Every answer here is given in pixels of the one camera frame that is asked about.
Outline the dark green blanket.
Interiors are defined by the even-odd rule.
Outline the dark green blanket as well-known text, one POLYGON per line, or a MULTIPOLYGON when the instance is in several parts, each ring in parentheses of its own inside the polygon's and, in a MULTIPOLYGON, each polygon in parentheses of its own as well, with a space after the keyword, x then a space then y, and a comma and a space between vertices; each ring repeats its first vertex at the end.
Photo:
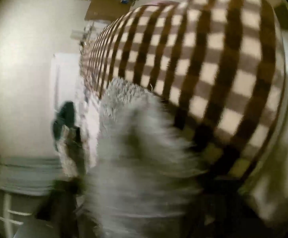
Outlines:
POLYGON ((65 101, 60 110, 56 112, 52 124, 52 134, 55 141, 60 139, 63 125, 68 128, 73 128, 75 125, 75 107, 72 101, 65 101))

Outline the floral bed sheet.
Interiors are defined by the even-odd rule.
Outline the floral bed sheet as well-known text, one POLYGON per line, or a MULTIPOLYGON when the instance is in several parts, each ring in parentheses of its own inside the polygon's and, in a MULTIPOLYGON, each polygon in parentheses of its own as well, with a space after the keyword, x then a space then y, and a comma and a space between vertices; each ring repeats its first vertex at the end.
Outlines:
POLYGON ((94 93, 85 87, 82 77, 76 80, 74 105, 75 124, 81 132, 85 168, 90 170, 96 165, 97 159, 100 102, 94 93))

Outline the large cardboard box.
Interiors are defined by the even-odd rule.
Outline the large cardboard box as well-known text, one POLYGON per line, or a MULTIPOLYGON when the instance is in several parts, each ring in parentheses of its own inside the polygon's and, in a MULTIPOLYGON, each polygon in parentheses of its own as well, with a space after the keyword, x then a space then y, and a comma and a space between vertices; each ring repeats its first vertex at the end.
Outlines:
POLYGON ((138 0, 90 0, 84 20, 106 20, 113 22, 130 11, 138 0))

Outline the green curtain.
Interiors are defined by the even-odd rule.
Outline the green curtain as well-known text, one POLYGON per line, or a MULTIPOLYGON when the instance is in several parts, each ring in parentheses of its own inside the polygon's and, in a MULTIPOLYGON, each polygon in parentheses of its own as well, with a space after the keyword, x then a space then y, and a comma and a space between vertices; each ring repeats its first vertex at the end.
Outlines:
POLYGON ((62 172, 58 157, 0 156, 0 190, 44 196, 62 172))

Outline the brown checkered blanket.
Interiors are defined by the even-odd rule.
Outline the brown checkered blanket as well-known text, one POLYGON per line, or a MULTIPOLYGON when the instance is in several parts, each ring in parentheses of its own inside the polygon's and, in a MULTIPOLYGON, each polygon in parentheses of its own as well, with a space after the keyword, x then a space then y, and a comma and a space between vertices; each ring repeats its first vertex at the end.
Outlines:
POLYGON ((160 96, 191 125, 216 176, 247 177, 275 131, 285 91, 281 28, 266 0, 140 6, 86 40, 80 73, 97 102, 114 77, 160 96))

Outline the white bed headboard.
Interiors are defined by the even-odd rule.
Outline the white bed headboard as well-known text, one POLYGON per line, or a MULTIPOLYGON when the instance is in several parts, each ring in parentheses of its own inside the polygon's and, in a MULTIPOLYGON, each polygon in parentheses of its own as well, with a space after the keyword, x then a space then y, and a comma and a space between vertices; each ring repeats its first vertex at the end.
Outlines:
POLYGON ((51 60, 49 101, 52 113, 66 101, 74 101, 79 75, 80 54, 56 53, 51 60))

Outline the grey fluffy pants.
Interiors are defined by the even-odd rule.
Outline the grey fluffy pants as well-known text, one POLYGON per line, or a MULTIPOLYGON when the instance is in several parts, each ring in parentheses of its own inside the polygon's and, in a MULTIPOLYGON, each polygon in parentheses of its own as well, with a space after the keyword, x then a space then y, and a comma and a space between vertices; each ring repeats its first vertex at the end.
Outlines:
POLYGON ((98 237, 182 237, 202 174, 159 97, 114 78, 99 110, 87 210, 98 237))

